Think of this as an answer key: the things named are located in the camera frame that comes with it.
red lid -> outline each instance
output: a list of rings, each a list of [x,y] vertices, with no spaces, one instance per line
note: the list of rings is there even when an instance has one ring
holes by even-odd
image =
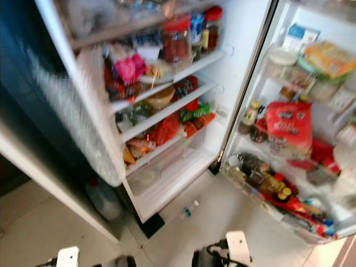
[[[223,16],[223,9],[221,7],[215,6],[209,8],[205,13],[206,21],[217,21]]]
[[[91,187],[95,187],[95,186],[97,186],[97,184],[98,184],[98,179],[96,179],[96,178],[90,179],[89,185],[90,185]]]
[[[190,28],[190,15],[174,19],[167,19],[163,22],[163,30],[168,32],[184,31]]]
[[[277,173],[275,174],[274,178],[275,178],[277,181],[282,182],[283,179],[284,179],[284,175],[281,174],[280,172],[277,172]]]

green package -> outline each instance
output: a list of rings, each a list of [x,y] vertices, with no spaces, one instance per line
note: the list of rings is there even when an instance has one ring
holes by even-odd
[[[205,106],[199,104],[198,109],[195,111],[180,110],[180,121],[186,122],[191,120],[192,118],[199,118],[201,116],[205,116],[209,114],[210,114],[210,104],[207,103]]]

water bottle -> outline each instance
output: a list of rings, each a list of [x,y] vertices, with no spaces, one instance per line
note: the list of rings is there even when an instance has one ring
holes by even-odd
[[[107,221],[114,223],[120,220],[122,207],[110,186],[103,181],[92,178],[85,189],[96,210]]]
[[[181,215],[182,220],[191,217],[193,210],[196,209],[198,206],[199,202],[197,200],[194,200],[188,207],[185,207]]]

refrigerator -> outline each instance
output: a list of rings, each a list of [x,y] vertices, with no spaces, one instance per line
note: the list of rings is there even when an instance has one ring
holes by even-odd
[[[356,19],[355,6],[351,1],[283,1],[283,0],[200,0],[177,1],[175,14],[203,11],[219,5],[223,10],[219,47],[191,65],[180,68],[174,73],[173,81],[157,85],[153,90],[139,95],[134,103],[152,96],[183,78],[194,75],[199,80],[198,89],[193,93],[163,108],[148,119],[138,123],[124,133],[115,127],[115,113],[133,105],[127,100],[110,102],[107,96],[98,93],[100,85],[87,83],[95,80],[96,69],[85,66],[77,58],[82,49],[109,42],[110,40],[157,26],[163,20],[161,14],[135,19],[133,21],[100,28],[84,37],[74,37],[68,33],[63,23],[63,14],[56,1],[36,0],[36,5],[48,29],[59,56],[75,86],[75,90],[91,119],[110,160],[120,177],[130,201],[142,223],[165,207],[206,169],[218,173],[220,179],[228,179],[238,191],[257,201],[277,221],[294,230],[296,235],[309,243],[323,244],[337,238],[356,233],[355,209],[347,205],[340,197],[335,197],[334,184],[338,177],[316,163],[314,171],[325,172],[333,181],[318,186],[309,182],[308,171],[289,163],[288,156],[276,154],[271,149],[269,140],[255,142],[248,134],[241,134],[239,125],[252,100],[259,100],[258,118],[266,114],[269,103],[276,101],[282,87],[300,94],[309,93],[310,88],[300,88],[287,78],[276,78],[270,74],[270,53],[282,46],[292,46],[288,36],[294,25],[306,33],[316,35],[314,41],[331,42],[356,55]],[[354,76],[346,81],[352,96],[355,93]],[[126,169],[117,155],[122,153],[120,142],[126,142],[145,131],[152,125],[179,110],[192,100],[199,98],[208,102],[216,118],[189,139],[176,135],[173,139],[157,147]],[[335,112],[326,102],[312,102],[313,132],[323,137],[333,147],[339,143],[337,133],[347,125],[355,109],[355,100],[345,104],[342,111]],[[355,148],[346,146],[354,155]],[[252,186],[246,179],[234,175],[236,166],[232,159],[242,152],[253,154],[267,162],[276,172],[282,173],[298,188],[301,201],[313,196],[325,199],[324,209],[328,209],[334,220],[336,234],[325,236],[317,233],[317,228],[303,222],[298,215],[285,213],[266,199],[257,186]],[[348,176],[355,179],[353,172]],[[349,195],[356,194],[350,189]]]

tiled floor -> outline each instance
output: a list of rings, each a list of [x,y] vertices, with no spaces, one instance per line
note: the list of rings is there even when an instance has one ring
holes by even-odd
[[[193,200],[200,205],[183,220],[181,210]],[[195,249],[229,230],[244,231],[255,267],[332,267],[344,242],[307,245],[208,171],[160,212],[166,225],[149,240],[126,216],[116,226],[121,242],[112,244],[32,181],[1,198],[0,209],[5,232],[0,239],[1,267],[35,266],[72,245],[80,248],[80,267],[108,263],[123,254],[134,255],[138,267],[188,267]]]

